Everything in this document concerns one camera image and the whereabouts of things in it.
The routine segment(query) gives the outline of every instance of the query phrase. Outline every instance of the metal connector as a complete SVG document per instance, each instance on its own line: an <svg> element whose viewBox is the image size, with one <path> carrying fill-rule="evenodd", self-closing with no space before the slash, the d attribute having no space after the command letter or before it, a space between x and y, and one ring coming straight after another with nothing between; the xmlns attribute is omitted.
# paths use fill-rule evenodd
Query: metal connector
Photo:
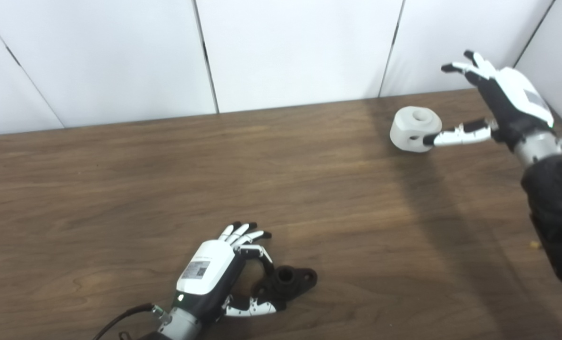
<svg viewBox="0 0 562 340"><path fill-rule="evenodd" d="M158 305L154 305L151 313L157 318L163 325L167 325L171 322L171 316L167 314L167 312Z"/></svg>
<svg viewBox="0 0 562 340"><path fill-rule="evenodd" d="M557 138L548 131L535 133L523 138L513 150L524 168L554 155L562 154Z"/></svg>

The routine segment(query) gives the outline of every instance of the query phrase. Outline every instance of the qr code label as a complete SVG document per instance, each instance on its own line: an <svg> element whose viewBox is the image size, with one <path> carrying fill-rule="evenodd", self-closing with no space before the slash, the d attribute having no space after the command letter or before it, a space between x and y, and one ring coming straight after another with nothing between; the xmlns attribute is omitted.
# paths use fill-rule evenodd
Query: qr code label
<svg viewBox="0 0 562 340"><path fill-rule="evenodd" d="M189 263L182 273L181 279L197 279L201 280L205 275L207 267L210 265L209 261L194 261Z"/></svg>

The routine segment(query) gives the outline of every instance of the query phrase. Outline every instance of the robot finger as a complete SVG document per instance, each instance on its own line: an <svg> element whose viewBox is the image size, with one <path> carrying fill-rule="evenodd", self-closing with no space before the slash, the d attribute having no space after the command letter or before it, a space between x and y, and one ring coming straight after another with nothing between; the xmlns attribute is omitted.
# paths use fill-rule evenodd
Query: robot finger
<svg viewBox="0 0 562 340"><path fill-rule="evenodd" d="M272 258L266 252L263 246L259 245L242 245L237 246L236 251L241 255L245 260L259 260L262 262L264 266L264 273L266 275L272 274L275 271L275 266L272 264Z"/></svg>
<svg viewBox="0 0 562 340"><path fill-rule="evenodd" d="M475 67L474 65L465 64L464 62L453 62L450 64L443 65L441 67L441 70L445 73L459 72L466 75L466 77L470 75L470 76L477 76L483 79L488 79L488 75L486 75L486 73L484 73L481 69Z"/></svg>
<svg viewBox="0 0 562 340"><path fill-rule="evenodd" d="M263 301L260 297L233 297L226 306L226 315L239 318L266 315L285 310L283 301Z"/></svg>
<svg viewBox="0 0 562 340"><path fill-rule="evenodd" d="M225 241L236 228L239 228L241 226L241 222L236 221L233 222L232 224L229 224L229 226L227 226L224 231L222 232L222 235L220 235L220 237L218 237L218 239L220 239L221 241Z"/></svg>
<svg viewBox="0 0 562 340"><path fill-rule="evenodd" d="M236 241L239 237L241 237L247 230L253 230L257 228L256 223L245 223L244 225L240 226L235 230L227 239L226 242L232 244Z"/></svg>
<svg viewBox="0 0 562 340"><path fill-rule="evenodd" d="M480 143L492 137L492 127L484 119L460 124L451 130L441 131L423 137L423 144L428 146L449 146Z"/></svg>
<svg viewBox="0 0 562 340"><path fill-rule="evenodd" d="M271 233L265 232L263 230L258 230L239 237L237 241L233 242L231 247L234 248L236 246L244 245L246 243L253 243L254 241L257 241L260 238L271 238L271 237L272 237Z"/></svg>
<svg viewBox="0 0 562 340"><path fill-rule="evenodd" d="M490 64L490 61L482 58L482 56L477 52L474 52L473 58L476 61L477 67L480 69L480 71L484 75L486 75L486 78L490 78L490 77L495 76L497 70L495 69L495 67L492 64Z"/></svg>
<svg viewBox="0 0 562 340"><path fill-rule="evenodd" d="M471 63L474 64L475 67L479 67L479 61L482 58L482 56L479 53L466 50L465 52L463 52L463 55L469 60L471 60Z"/></svg>

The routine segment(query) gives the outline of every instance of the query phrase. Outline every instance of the black cable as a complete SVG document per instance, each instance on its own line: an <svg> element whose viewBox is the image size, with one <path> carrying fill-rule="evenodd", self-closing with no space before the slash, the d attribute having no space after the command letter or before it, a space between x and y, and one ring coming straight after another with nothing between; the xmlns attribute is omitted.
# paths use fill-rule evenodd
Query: black cable
<svg viewBox="0 0 562 340"><path fill-rule="evenodd" d="M98 332L98 334L96 334L94 336L94 338L92 338L92 340L99 340L105 333L107 333L108 330L111 329L111 327L113 327L116 323L118 323L119 321L121 321L122 319L127 318L130 315L134 315L136 313L140 313L140 312L150 312L153 307L155 305L154 304L141 304L140 306L136 306L133 308L130 308L128 310L126 310L125 312L123 312L122 314L120 314L118 317L116 317L115 319L112 319L110 323L107 323L106 326L104 326L100 332Z"/></svg>

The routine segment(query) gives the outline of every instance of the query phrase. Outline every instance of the sticker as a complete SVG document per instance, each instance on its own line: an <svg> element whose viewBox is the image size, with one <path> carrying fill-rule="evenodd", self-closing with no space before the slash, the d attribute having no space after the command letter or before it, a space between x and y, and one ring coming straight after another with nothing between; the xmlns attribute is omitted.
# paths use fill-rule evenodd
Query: sticker
<svg viewBox="0 0 562 340"><path fill-rule="evenodd" d="M524 93L526 94L526 97L528 98L528 101L541 106L542 108L546 109L547 111L549 110L549 108L547 107L547 104L545 103L545 101L543 100L543 98L541 98L538 94L536 93L532 93L530 91L524 90Z"/></svg>
<svg viewBox="0 0 562 340"><path fill-rule="evenodd" d="M203 279L203 275L207 270L207 267L210 266L209 261L194 261L189 263L184 269L184 273L182 273L181 279Z"/></svg>

